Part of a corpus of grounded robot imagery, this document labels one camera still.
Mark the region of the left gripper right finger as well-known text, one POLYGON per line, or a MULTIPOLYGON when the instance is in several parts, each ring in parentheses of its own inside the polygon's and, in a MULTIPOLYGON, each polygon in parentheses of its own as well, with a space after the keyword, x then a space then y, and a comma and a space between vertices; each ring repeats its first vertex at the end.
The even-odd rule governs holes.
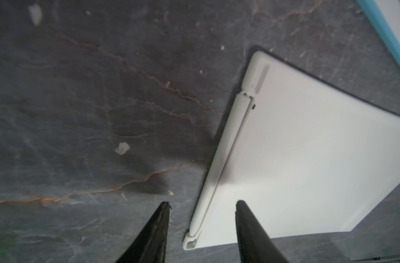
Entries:
POLYGON ((286 263, 245 201, 236 204, 236 230, 242 263, 286 263))

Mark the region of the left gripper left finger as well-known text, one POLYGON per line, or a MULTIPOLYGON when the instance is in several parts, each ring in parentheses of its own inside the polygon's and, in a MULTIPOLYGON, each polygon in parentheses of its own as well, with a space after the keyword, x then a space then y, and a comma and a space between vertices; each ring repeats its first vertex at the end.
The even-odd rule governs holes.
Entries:
POLYGON ((163 263, 166 260, 171 206, 162 202, 117 263, 163 263))

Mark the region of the white drawing tablet front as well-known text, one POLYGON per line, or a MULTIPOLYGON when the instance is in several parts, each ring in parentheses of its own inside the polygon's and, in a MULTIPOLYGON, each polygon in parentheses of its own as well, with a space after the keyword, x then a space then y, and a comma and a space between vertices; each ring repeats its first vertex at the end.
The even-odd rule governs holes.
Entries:
POLYGON ((239 200, 272 238, 349 232, 400 184, 400 116, 261 51, 240 92, 251 103, 184 250, 236 243, 239 200))

